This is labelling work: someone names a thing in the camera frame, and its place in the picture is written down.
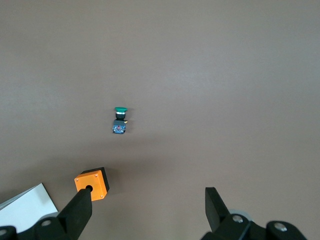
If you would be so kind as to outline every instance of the orange push button enclosure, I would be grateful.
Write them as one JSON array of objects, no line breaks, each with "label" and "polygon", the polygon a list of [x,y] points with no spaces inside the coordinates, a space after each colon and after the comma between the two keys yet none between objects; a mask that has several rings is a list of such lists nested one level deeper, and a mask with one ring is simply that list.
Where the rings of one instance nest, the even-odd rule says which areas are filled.
[{"label": "orange push button enclosure", "polygon": [[85,188],[91,189],[91,201],[104,199],[109,190],[103,167],[82,172],[74,179],[74,182],[78,192]]}]

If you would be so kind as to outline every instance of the orange box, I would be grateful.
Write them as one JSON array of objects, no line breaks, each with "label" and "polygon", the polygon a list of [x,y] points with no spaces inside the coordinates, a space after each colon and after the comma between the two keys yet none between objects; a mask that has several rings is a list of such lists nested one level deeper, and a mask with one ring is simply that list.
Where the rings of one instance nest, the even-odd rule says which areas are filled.
[{"label": "orange box", "polygon": [[109,191],[109,184],[104,167],[83,171],[75,179],[77,191],[91,189],[91,201],[104,199]]}]

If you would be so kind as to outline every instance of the white paper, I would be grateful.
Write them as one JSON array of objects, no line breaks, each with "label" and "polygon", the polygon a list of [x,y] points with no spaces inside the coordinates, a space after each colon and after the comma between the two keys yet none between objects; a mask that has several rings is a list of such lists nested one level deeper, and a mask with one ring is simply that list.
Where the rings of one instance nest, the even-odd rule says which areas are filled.
[{"label": "white paper", "polygon": [[0,204],[0,227],[14,226],[20,233],[31,228],[42,216],[57,212],[44,185],[40,183]]}]

